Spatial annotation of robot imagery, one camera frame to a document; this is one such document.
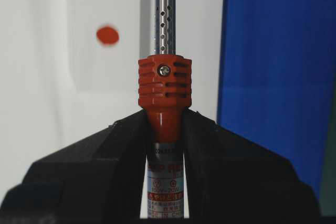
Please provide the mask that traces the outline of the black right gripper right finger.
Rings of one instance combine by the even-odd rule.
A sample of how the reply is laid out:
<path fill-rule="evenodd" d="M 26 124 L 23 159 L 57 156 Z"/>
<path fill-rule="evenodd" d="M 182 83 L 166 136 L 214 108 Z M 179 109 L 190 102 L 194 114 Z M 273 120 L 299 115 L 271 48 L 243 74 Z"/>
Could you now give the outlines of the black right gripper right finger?
<path fill-rule="evenodd" d="M 319 223 L 319 203 L 288 159 L 191 110 L 183 114 L 190 218 L 198 223 Z"/>

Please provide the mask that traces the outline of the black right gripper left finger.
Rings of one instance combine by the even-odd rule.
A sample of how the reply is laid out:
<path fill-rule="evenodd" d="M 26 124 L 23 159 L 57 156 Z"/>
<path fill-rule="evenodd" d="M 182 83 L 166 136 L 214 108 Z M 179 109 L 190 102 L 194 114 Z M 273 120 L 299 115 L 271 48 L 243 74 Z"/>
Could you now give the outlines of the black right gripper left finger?
<path fill-rule="evenodd" d="M 139 219 L 146 113 L 139 111 L 36 162 L 6 194 L 1 223 L 127 223 Z"/>

